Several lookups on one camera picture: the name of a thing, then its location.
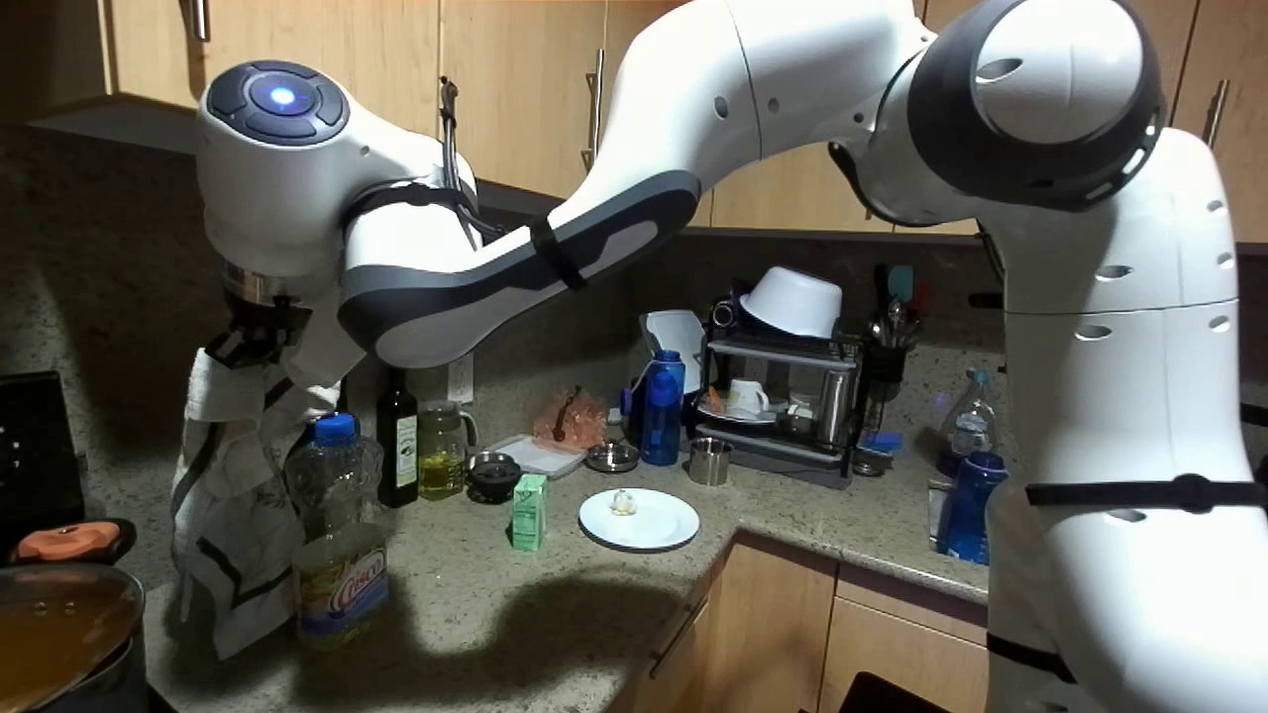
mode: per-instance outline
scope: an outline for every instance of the wall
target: wall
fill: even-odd
[[[909,392],[890,403],[904,429],[935,425],[963,382],[967,361],[999,361],[996,314],[963,304],[996,287],[970,246],[857,246],[672,237],[593,282],[588,298],[550,299],[477,347],[478,442],[522,430],[536,407],[572,382],[609,397],[638,364],[638,314],[709,308],[735,277],[805,266],[857,286],[852,316],[873,308],[867,269],[910,262],[918,273],[918,347]],[[171,576],[167,485],[178,451],[186,366],[227,327],[218,258],[198,228],[196,161],[66,134],[0,131],[0,370],[57,366],[82,492],[97,513],[134,520],[141,538],[123,559],[145,584]],[[1243,262],[1243,370],[1268,381],[1268,262]],[[416,392],[444,397],[444,370],[416,370]],[[353,374],[353,407],[369,410],[375,366]]]

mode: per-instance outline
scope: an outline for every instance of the towel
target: towel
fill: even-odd
[[[278,361],[196,353],[182,451],[171,483],[173,569],[210,595],[210,638],[234,656],[291,621],[291,559],[304,542],[284,495],[284,455],[336,407],[336,382],[299,382]]]

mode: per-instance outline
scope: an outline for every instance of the electrical outlet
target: electrical outlet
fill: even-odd
[[[477,353],[465,353],[465,356],[448,361],[444,374],[448,374],[448,398],[453,403],[472,403],[477,398]]]

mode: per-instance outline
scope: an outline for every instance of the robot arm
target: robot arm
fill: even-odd
[[[1268,701],[1264,509],[1133,485],[1248,483],[1230,204],[1156,105],[1118,0],[983,0],[939,38],[904,0],[692,0],[621,59],[588,182],[503,237],[465,216],[466,164],[444,187],[431,139],[304,65],[215,77],[198,176],[218,254],[308,304],[300,353],[333,353],[308,370],[344,374],[362,347],[444,364],[687,224],[729,170],[831,142],[877,213],[980,216],[1003,258],[1020,464],[991,520],[991,708],[1238,708]]]
[[[322,341],[349,331],[387,364],[444,364],[687,224],[721,174],[802,142],[865,139],[890,71],[923,38],[890,0],[687,2],[626,50],[588,182],[544,221],[486,240],[448,204],[392,192],[439,187],[431,139],[387,128],[304,65],[251,63],[218,75],[204,102],[206,234],[242,273],[283,282],[272,293],[324,299]]]

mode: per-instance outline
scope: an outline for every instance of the dish rack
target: dish rack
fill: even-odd
[[[705,407],[709,388],[724,392],[735,374],[758,374],[770,388],[773,418],[744,425]],[[735,447],[843,468],[857,382],[861,361],[843,341],[705,335],[701,392],[690,403],[690,429]]]

